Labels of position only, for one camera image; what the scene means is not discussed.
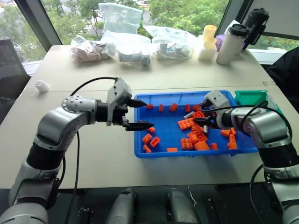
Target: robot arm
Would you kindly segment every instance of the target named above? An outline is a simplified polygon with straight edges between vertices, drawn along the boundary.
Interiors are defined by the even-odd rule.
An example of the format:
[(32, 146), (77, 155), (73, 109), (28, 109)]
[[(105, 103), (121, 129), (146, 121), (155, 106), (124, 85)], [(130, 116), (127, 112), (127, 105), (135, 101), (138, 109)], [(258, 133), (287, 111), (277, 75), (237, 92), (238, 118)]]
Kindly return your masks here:
[(0, 224), (47, 224), (46, 209), (56, 200), (61, 160), (80, 127), (106, 122), (122, 125), (127, 131), (153, 126), (148, 122), (129, 123), (128, 106), (146, 103), (131, 99), (130, 87), (119, 78), (108, 91), (107, 102), (70, 96), (60, 107), (48, 112), (40, 121), (28, 157), (24, 160), (9, 193), (9, 206)]
[[(205, 107), (212, 111), (204, 112)], [(262, 108), (256, 108), (249, 116), (246, 114), (252, 107), (213, 111), (223, 107), (229, 107), (229, 102), (220, 91), (208, 93), (202, 103), (207, 118), (198, 119), (197, 123), (221, 129), (234, 127), (249, 135), (258, 148), (269, 178), (269, 196), (283, 212), (283, 223), (299, 224), (299, 158), (286, 122), (276, 112)]]

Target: white cylinder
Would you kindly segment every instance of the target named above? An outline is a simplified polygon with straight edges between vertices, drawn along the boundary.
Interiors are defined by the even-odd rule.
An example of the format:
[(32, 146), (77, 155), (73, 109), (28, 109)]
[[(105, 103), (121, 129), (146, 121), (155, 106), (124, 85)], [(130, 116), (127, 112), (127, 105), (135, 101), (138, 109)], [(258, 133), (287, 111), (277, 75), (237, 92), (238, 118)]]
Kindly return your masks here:
[(39, 92), (48, 92), (50, 87), (43, 80), (38, 80), (35, 83), (35, 87), (39, 90)]
[(223, 44), (220, 48), (216, 62), (218, 64), (229, 64), (233, 56), (240, 51), (246, 36), (233, 35), (230, 30), (226, 34)]

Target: orange building block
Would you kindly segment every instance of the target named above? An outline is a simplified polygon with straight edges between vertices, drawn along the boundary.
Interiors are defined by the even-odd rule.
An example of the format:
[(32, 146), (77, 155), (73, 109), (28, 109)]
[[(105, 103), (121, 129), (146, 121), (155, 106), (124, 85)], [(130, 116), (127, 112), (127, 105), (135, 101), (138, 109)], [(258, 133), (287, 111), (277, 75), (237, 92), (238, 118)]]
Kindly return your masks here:
[(212, 150), (218, 150), (218, 146), (216, 143), (211, 143)]
[(159, 112), (163, 112), (163, 104), (159, 105)]
[(203, 132), (204, 131), (204, 128), (202, 128), (199, 125), (193, 125), (191, 129), (192, 129), (192, 131), (197, 131), (197, 132)]
[(226, 129), (222, 129), (222, 130), (220, 131), (220, 133), (221, 133), (223, 136), (228, 137), (229, 134), (230, 134), (230, 129), (228, 129), (228, 130), (226, 130)]
[(199, 142), (197, 136), (195, 134), (190, 136), (191, 143), (194, 145), (195, 143)]
[(192, 109), (193, 109), (195, 112), (200, 111), (200, 106), (199, 106), (198, 104), (196, 104), (196, 105), (194, 105), (194, 106), (192, 107)]
[(142, 138), (142, 141), (144, 144), (148, 143), (153, 137), (150, 135), (150, 134), (147, 134), (145, 135), (143, 138)]
[(167, 151), (168, 153), (172, 153), (172, 152), (177, 152), (178, 149), (177, 149), (177, 148), (167, 148), (166, 151)]
[(175, 112), (175, 111), (177, 110), (177, 108), (178, 108), (178, 105), (175, 104), (175, 103), (173, 103), (173, 104), (171, 104), (171, 106), (169, 107), (169, 110), (172, 111), (172, 112)]
[(193, 148), (191, 139), (181, 139), (181, 146), (183, 150), (190, 150)]
[(189, 132), (188, 134), (187, 134), (187, 136), (188, 136), (188, 138), (190, 138), (190, 136), (191, 135), (193, 135), (193, 134), (198, 134), (199, 132), (197, 132), (197, 131), (191, 131), (191, 132)]
[(149, 144), (153, 148), (156, 147), (156, 145), (160, 142), (160, 139), (158, 137), (155, 137)]
[(209, 145), (206, 143), (206, 141), (200, 141), (194, 145), (194, 148), (196, 151), (205, 151), (210, 150)]
[(147, 129), (147, 131), (154, 133), (156, 131), (156, 129), (154, 127), (150, 127)]
[(154, 109), (154, 105), (153, 104), (147, 104), (145, 106), (145, 109)]
[(185, 105), (185, 112), (189, 113), (191, 111), (190, 104)]
[(193, 125), (195, 125), (195, 123), (193, 122), (193, 118), (178, 121), (178, 126), (182, 130), (192, 127)]
[(197, 111), (194, 114), (192, 114), (193, 118), (205, 118), (205, 115), (201, 111)]
[(233, 134), (233, 135), (236, 135), (237, 132), (235, 131), (235, 128), (232, 127), (230, 130), (229, 130), (229, 134)]
[(199, 141), (206, 141), (207, 140), (207, 137), (202, 132), (199, 132), (197, 134), (197, 138), (198, 138)]
[(233, 134), (230, 134), (228, 139), (228, 149), (238, 149), (237, 143), (235, 141), (235, 136)]
[(147, 146), (147, 145), (143, 145), (143, 150), (146, 152), (146, 153), (151, 153), (151, 150), (150, 148)]

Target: blue plastic tray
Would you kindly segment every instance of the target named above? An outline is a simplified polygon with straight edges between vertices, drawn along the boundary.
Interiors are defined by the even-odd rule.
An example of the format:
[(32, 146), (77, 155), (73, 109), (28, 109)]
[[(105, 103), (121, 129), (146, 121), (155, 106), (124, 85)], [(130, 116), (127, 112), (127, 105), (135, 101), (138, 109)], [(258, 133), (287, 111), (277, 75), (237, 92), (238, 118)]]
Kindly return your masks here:
[[(206, 151), (183, 151), (181, 148), (181, 138), (187, 138), (187, 134), (191, 131), (190, 128), (181, 130), (178, 126), (178, 121), (183, 120), (185, 113), (185, 105), (190, 104), (192, 107), (194, 104), (199, 104), (203, 101), (204, 96), (210, 91), (197, 91), (197, 92), (174, 92), (174, 93), (159, 93), (159, 94), (140, 94), (136, 95), (136, 99), (143, 100), (147, 104), (153, 104), (154, 109), (147, 110), (145, 107), (135, 108), (135, 122), (144, 120), (155, 124), (155, 133), (150, 133), (153, 138), (159, 137), (160, 143), (152, 148), (149, 144), (149, 148), (152, 153), (145, 153), (142, 146), (142, 138), (149, 133), (148, 131), (135, 132), (134, 140), (134, 152), (139, 158), (148, 157), (162, 157), (162, 156), (195, 156), (195, 155), (209, 155), (209, 154), (240, 154), (240, 153), (255, 153), (257, 148), (249, 136), (246, 136), (242, 132), (237, 132), (236, 142), (238, 145), (237, 150), (228, 150), (227, 143), (228, 137), (224, 137), (220, 134), (219, 129), (208, 130), (207, 143), (210, 145), (215, 142), (219, 150), (206, 150)], [(230, 92), (221, 91), (226, 98), (228, 98), (231, 105), (236, 105), (236, 102)], [(169, 106), (173, 103), (178, 105), (178, 109), (175, 112), (169, 110)], [(159, 104), (164, 105), (164, 111), (159, 112)], [(177, 152), (168, 153), (167, 148), (176, 147)]]

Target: clear plastic bag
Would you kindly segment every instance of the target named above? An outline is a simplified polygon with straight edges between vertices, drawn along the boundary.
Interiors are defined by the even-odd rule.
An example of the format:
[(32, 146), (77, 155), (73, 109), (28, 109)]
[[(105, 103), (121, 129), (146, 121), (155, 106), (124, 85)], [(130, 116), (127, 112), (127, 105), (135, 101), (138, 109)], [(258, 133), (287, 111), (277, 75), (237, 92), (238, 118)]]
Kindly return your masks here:
[(154, 55), (157, 59), (187, 59), (192, 55), (192, 49), (198, 39), (187, 31), (170, 27), (144, 26), (153, 37), (156, 45)]
[(149, 38), (138, 34), (115, 33), (107, 30), (102, 40), (107, 45), (104, 52), (114, 60), (134, 66), (150, 65)]
[(104, 20), (104, 33), (137, 34), (142, 19), (142, 10), (116, 3), (99, 3)]
[(87, 41), (84, 37), (77, 35), (71, 41), (71, 56), (78, 63), (95, 62), (109, 58), (105, 53), (106, 44), (97, 41)]

